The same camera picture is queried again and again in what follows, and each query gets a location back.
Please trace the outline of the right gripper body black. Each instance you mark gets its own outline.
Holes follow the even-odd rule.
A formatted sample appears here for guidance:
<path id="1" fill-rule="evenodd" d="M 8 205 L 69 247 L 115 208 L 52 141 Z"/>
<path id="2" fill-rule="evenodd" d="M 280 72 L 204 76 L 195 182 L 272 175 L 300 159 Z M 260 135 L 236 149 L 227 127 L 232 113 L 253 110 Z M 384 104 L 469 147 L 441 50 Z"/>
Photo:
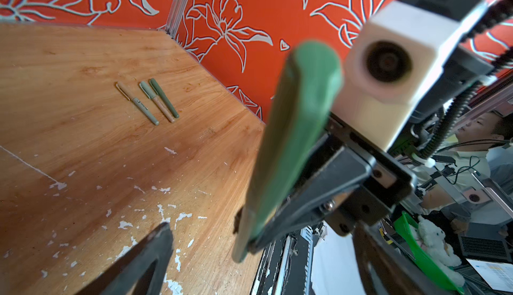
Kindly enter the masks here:
<path id="1" fill-rule="evenodd" d="M 343 121 L 331 118 L 295 185 L 248 244 L 255 254 L 273 241 L 320 222 L 346 236 L 376 224 L 414 190 L 415 175 Z"/>

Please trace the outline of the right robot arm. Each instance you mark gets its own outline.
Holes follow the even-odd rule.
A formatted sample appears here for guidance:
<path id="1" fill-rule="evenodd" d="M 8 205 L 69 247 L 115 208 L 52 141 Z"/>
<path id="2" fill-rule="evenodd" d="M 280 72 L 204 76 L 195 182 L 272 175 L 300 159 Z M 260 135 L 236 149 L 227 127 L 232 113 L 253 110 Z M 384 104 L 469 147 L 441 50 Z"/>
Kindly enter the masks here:
<path id="1" fill-rule="evenodd" d="M 327 222 L 340 236 L 359 223 L 390 215 L 414 189 L 414 174 L 396 157 L 426 149 L 448 132 L 491 66 L 458 48 L 414 110 L 390 151 L 329 112 L 345 88 L 339 57 L 329 46 L 306 42 L 286 60 L 257 156 L 245 205 L 235 218 L 235 262 L 291 232 Z"/>

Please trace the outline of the light green pen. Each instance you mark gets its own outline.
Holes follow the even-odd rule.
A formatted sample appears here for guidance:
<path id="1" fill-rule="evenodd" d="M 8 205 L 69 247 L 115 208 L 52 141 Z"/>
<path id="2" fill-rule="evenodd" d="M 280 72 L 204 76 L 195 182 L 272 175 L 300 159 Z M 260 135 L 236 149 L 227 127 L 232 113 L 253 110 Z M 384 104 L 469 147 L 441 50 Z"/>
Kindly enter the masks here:
<path id="1" fill-rule="evenodd" d="M 146 108 L 146 106 L 135 96 L 135 98 L 131 101 L 153 125 L 159 125 L 159 121 L 155 116 Z"/>

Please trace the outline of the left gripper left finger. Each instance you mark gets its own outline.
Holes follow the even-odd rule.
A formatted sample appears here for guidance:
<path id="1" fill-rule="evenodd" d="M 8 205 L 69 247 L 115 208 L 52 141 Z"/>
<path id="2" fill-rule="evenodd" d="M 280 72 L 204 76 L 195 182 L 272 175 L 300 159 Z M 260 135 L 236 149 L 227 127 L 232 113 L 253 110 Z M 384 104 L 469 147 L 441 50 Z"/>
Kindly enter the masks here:
<path id="1" fill-rule="evenodd" d="M 169 223 L 161 223 L 78 294 L 159 294 L 173 240 Z"/>

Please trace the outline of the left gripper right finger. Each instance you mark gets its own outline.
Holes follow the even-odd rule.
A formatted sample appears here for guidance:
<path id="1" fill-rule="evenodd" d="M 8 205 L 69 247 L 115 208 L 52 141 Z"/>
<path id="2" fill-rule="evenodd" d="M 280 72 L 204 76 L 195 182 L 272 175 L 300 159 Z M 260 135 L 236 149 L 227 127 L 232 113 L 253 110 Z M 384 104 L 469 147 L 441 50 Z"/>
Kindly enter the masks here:
<path id="1" fill-rule="evenodd" d="M 366 294 L 445 293 L 362 222 L 358 222 L 353 231 L 353 245 Z"/>

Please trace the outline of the dark green pen cap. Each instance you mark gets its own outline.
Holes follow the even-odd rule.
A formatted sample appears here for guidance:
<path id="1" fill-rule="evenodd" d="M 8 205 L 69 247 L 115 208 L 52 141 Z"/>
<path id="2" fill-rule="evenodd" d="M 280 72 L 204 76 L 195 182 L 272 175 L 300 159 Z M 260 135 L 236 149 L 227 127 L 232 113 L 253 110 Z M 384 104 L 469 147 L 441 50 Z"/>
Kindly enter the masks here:
<path id="1" fill-rule="evenodd" d="M 289 53 L 244 205 L 255 212 L 252 240 L 295 185 L 342 86 L 340 59 L 325 43 L 303 42 Z"/>

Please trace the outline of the beige pen cap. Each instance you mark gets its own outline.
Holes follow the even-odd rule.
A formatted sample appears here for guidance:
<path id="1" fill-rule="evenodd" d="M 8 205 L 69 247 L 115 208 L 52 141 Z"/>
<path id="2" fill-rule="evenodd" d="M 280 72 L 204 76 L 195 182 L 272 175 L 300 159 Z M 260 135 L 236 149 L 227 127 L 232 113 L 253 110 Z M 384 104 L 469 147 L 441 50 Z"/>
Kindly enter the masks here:
<path id="1" fill-rule="evenodd" d="M 135 98 L 135 96 L 131 92 L 130 88 L 127 85 L 125 85 L 123 82 L 117 82 L 116 88 L 123 94 L 123 96 L 125 96 L 127 98 L 128 101 L 132 101 Z"/>

